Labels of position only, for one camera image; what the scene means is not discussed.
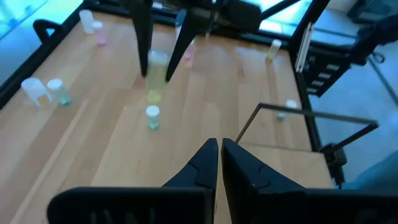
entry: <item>metal rod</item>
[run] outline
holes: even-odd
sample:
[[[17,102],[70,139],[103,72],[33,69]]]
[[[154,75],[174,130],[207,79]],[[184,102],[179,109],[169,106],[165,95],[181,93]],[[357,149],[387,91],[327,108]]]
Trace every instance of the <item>metal rod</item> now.
[[[298,2],[300,0],[285,0],[285,1],[281,1],[280,3],[268,8],[267,10],[265,10],[264,12],[261,13],[261,19],[267,19],[268,17],[284,10],[285,8],[295,4],[296,2]]]
[[[293,113],[293,114],[302,114],[304,116],[309,116],[312,118],[318,117],[318,118],[328,118],[328,119],[334,119],[334,120],[339,120],[339,121],[347,121],[351,123],[359,123],[359,124],[367,124],[365,128],[362,130],[358,131],[357,133],[351,135],[350,137],[342,140],[340,143],[336,144],[333,146],[332,151],[337,151],[347,144],[357,140],[358,138],[364,136],[365,134],[375,130],[376,128],[379,127],[377,121],[370,120],[370,119],[364,119],[364,118],[354,118],[350,116],[343,116],[343,115],[337,115],[337,114],[331,114],[331,113],[323,113],[323,112],[313,112],[309,110],[300,110],[300,109],[293,109],[293,108],[287,108],[284,106],[277,106],[277,105],[270,105],[267,103],[259,103],[256,106],[256,109],[254,109],[253,113],[250,115],[250,118],[244,125],[242,131],[239,133],[239,136],[235,140],[235,144],[238,144],[241,138],[243,137],[243,134],[246,132],[250,124],[253,122],[254,118],[258,114],[260,109],[269,109],[269,110],[275,110],[275,111],[283,111],[283,112],[288,112],[288,113]]]
[[[295,114],[302,114],[302,115],[311,116],[311,117],[335,119],[335,120],[339,120],[339,121],[347,121],[347,122],[359,123],[359,124],[372,124],[372,123],[377,124],[377,121],[371,120],[371,119],[365,119],[365,118],[355,118],[355,117],[351,117],[351,116],[337,115],[337,114],[331,114],[331,113],[286,108],[284,106],[270,105],[267,103],[259,103],[259,105],[261,108],[265,108],[265,109],[283,111],[283,112],[289,112],[289,113],[295,113]]]
[[[359,139],[360,137],[364,136],[365,134],[375,130],[376,128],[378,128],[379,125],[377,123],[371,123],[368,126],[366,126],[365,128],[359,130],[357,133],[353,134],[352,136],[342,140],[341,142],[339,142],[338,144],[336,144],[335,146],[333,146],[333,148],[335,149],[334,151],[337,151],[339,149],[342,149],[344,146],[350,144],[351,142]]]
[[[256,115],[257,115],[258,112],[260,111],[260,109],[261,109],[261,104],[258,104],[258,105],[256,106],[256,109],[254,109],[254,111],[253,111],[253,113],[251,114],[250,118],[248,119],[248,121],[247,121],[246,124],[244,125],[242,131],[239,133],[238,137],[236,138],[235,144],[237,144],[237,143],[241,140],[243,134],[246,132],[246,130],[248,129],[248,127],[249,127],[250,124],[252,123],[253,119],[256,117]]]

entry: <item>small vial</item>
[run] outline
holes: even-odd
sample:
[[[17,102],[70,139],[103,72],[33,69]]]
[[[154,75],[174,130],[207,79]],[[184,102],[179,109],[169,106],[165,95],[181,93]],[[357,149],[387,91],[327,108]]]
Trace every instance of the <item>small vial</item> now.
[[[158,104],[166,87],[166,71],[170,57],[160,50],[150,50],[148,54],[148,71],[145,77],[146,99],[149,104]]]
[[[275,55],[278,53],[280,46],[282,45],[282,41],[280,40],[273,40],[272,45],[267,53],[267,60],[274,59]]]
[[[148,106],[146,109],[147,119],[148,119],[148,127],[149,129],[155,131],[159,128],[159,114],[160,109],[156,105]]]
[[[54,78],[47,83],[47,87],[54,93],[56,99],[62,106],[69,106],[71,100],[65,87],[63,86],[62,80]]]
[[[294,100],[287,100],[285,106],[286,106],[287,108],[297,109],[297,103],[296,103],[296,101],[294,101]],[[278,113],[278,114],[276,115],[276,118],[277,118],[279,121],[282,121],[282,120],[284,120],[284,119],[287,118],[287,115],[288,115],[288,114],[287,114],[286,112],[280,112],[280,113]]]
[[[104,25],[102,25],[102,22],[100,21],[94,21],[92,26],[94,29],[97,44],[99,46],[104,46],[106,44]]]

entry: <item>pink vial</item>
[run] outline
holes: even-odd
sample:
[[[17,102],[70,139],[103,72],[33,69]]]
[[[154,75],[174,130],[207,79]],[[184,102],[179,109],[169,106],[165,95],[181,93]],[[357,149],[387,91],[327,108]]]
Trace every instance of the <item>pink vial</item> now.
[[[97,44],[99,46],[104,46],[106,44],[106,38],[105,38],[105,31],[104,31],[104,26],[102,25],[102,22],[94,21],[93,29],[94,29],[95,37],[97,40]]]

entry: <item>white container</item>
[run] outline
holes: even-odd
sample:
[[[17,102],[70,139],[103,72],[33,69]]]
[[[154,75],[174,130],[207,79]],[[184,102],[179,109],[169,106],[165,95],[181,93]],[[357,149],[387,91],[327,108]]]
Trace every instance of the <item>white container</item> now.
[[[48,106],[52,98],[43,83],[38,78],[27,78],[21,83],[21,88],[38,107]]]
[[[287,108],[297,109],[297,103],[294,100],[287,100],[285,106]],[[286,113],[286,112],[280,112],[276,115],[276,118],[280,121],[286,119],[287,117],[288,117],[288,113]]]
[[[97,44],[99,46],[104,46],[106,44],[104,25],[100,21],[94,21],[92,26],[94,29]]]
[[[94,34],[94,28],[93,28],[93,14],[91,13],[90,10],[84,9],[79,12],[81,24],[83,26],[83,30],[86,32],[86,34]]]
[[[151,130],[156,130],[159,128],[159,115],[160,109],[156,105],[148,106],[146,109],[146,115],[148,119],[148,127]]]
[[[61,79],[54,78],[53,80],[50,80],[47,83],[47,88],[54,93],[56,99],[62,106],[69,106],[71,104],[72,101],[70,100],[69,94],[63,86]]]
[[[274,59],[274,57],[278,53],[281,45],[282,45],[282,41],[280,41],[280,40],[275,39],[272,41],[272,45],[267,53],[267,60]]]

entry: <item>wooden table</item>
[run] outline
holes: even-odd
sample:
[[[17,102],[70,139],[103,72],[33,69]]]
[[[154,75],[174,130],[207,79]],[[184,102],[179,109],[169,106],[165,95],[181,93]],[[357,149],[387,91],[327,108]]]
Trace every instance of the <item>wooden table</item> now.
[[[37,108],[19,91],[0,113],[0,223],[45,223],[50,199],[76,186],[161,186],[208,138],[236,138],[259,102],[299,102],[286,51],[265,62],[267,47],[197,37],[193,67],[180,62],[159,105],[160,128],[150,131],[131,21],[94,16],[104,22],[105,47],[79,23],[34,73],[44,83],[61,78],[72,105]],[[154,30],[152,48],[171,52],[174,29]],[[303,117],[279,122],[261,111],[241,143],[306,187],[331,187]],[[216,223],[228,223],[218,178]]]

